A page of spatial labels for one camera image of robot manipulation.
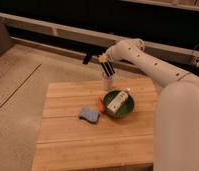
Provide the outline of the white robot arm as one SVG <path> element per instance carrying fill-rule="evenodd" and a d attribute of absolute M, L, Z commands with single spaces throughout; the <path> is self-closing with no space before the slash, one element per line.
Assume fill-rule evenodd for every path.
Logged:
<path fill-rule="evenodd" d="M 162 86 L 154 116 L 153 171 L 199 171 L 199 77 L 144 52 L 141 39 L 123 39 L 98 60 L 127 60 Z"/>

